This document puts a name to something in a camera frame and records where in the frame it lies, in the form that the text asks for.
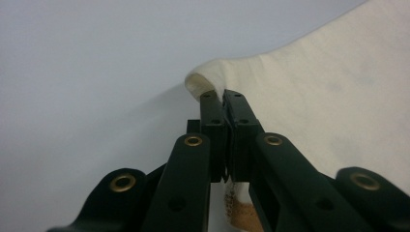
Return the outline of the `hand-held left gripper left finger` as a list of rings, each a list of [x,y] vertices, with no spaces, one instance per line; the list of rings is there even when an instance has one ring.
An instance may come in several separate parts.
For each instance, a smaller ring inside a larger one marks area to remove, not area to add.
[[[188,120],[187,132],[197,132],[210,139],[211,182],[218,183],[225,177],[225,151],[227,125],[223,106],[215,91],[208,91],[199,98],[200,118]]]

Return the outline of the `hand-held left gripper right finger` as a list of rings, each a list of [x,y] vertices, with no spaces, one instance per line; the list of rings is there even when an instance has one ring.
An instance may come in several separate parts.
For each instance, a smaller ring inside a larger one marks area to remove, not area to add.
[[[225,90],[222,99],[229,127],[227,170],[233,182],[248,182],[251,168],[250,148],[263,129],[243,94]]]

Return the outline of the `cream baby bodysuit brown trim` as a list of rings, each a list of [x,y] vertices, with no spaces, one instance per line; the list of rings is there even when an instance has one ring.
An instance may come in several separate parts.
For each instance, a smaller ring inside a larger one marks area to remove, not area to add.
[[[359,166],[410,197],[410,0],[366,0],[277,50],[205,63],[185,85],[195,98],[239,92],[320,172]],[[381,232],[410,232],[410,199],[389,225],[394,198],[377,191]]]

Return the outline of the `white table cover sheet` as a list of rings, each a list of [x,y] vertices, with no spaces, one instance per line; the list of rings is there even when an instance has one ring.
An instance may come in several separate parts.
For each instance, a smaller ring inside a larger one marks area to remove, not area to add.
[[[0,0],[0,232],[77,216],[107,173],[164,164],[186,75],[288,44],[363,0]]]

